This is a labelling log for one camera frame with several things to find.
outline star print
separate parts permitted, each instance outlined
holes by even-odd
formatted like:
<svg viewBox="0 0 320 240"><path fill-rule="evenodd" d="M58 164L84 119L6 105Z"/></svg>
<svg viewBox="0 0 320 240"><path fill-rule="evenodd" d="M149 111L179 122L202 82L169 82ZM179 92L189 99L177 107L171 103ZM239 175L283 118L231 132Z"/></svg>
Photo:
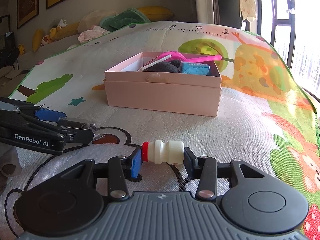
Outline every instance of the star print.
<svg viewBox="0 0 320 240"><path fill-rule="evenodd" d="M80 103L85 102L85 101L87 101L87 100L84 100L83 97L80 97L78 99L71 99L71 103L68 104L68 106L71 106L71 105L77 106Z"/></svg>

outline pink box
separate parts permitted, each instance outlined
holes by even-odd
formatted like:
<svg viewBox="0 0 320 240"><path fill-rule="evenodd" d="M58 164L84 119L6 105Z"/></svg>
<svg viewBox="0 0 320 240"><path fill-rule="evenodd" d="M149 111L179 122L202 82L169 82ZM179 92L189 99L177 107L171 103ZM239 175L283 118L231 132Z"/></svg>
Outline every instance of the pink box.
<svg viewBox="0 0 320 240"><path fill-rule="evenodd" d="M182 114L217 116L221 76L216 64L212 76L138 71L161 52L142 52L105 71L109 106ZM207 55L183 54L186 58Z"/></svg>

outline yellow pillow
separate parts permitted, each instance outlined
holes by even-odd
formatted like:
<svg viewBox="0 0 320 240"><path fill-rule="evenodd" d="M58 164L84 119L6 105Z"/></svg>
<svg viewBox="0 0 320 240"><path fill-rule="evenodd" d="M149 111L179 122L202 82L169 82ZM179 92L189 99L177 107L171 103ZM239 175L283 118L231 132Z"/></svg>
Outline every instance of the yellow pillow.
<svg viewBox="0 0 320 240"><path fill-rule="evenodd" d="M168 21L174 14L166 7L162 6L147 6L138 8L151 22Z"/></svg>
<svg viewBox="0 0 320 240"><path fill-rule="evenodd" d="M56 35L53 36L54 41L62 40L65 37L70 37L72 35L78 34L77 28L79 23L68 24L66 27L57 31Z"/></svg>
<svg viewBox="0 0 320 240"><path fill-rule="evenodd" d="M44 37L44 30L43 29L37 29L35 31L35 34L33 35L32 39L32 49L33 52L36 52L40 46L41 46L41 40Z"/></svg>

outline yellow plush toy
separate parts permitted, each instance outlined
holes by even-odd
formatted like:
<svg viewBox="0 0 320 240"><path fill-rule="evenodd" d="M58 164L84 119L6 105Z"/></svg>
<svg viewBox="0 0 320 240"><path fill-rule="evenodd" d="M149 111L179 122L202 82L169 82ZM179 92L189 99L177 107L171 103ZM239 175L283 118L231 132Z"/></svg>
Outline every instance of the yellow plush toy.
<svg viewBox="0 0 320 240"><path fill-rule="evenodd" d="M24 45L23 44L19 44L18 50L20 51L19 56L23 55L24 54Z"/></svg>
<svg viewBox="0 0 320 240"><path fill-rule="evenodd" d="M36 52L41 46L41 40L44 37L43 29L37 29L32 39L32 49L33 52Z"/></svg>
<svg viewBox="0 0 320 240"><path fill-rule="evenodd" d="M46 35L43 37L43 39L41 41L41 45L44 46L44 45L50 44L52 42L53 42L53 40L50 39L50 35Z"/></svg>
<svg viewBox="0 0 320 240"><path fill-rule="evenodd" d="M53 39L53 37L56 35L56 33L57 33L57 28L52 28L50 31L49 31L49 33L50 33L50 39L51 40L54 40Z"/></svg>
<svg viewBox="0 0 320 240"><path fill-rule="evenodd" d="M79 23L73 23L73 24L69 24L66 27L63 27L59 31L58 31L58 28L57 28L57 33L53 37L53 40L54 41L59 41L59 40L61 40L63 38L70 37L72 35L78 34L78 31L77 31L78 26L79 26Z"/></svg>
<svg viewBox="0 0 320 240"><path fill-rule="evenodd" d="M151 22L168 21L174 14L168 8L163 6L147 6L138 8Z"/></svg>

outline green towel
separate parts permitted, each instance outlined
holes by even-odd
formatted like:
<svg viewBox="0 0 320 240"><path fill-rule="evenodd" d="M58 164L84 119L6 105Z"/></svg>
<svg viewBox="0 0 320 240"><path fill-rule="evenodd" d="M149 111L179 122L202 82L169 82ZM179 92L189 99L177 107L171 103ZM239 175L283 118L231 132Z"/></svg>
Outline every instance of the green towel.
<svg viewBox="0 0 320 240"><path fill-rule="evenodd" d="M102 19L100 27L114 32L132 23L149 23L150 20L135 8L129 8L117 16Z"/></svg>

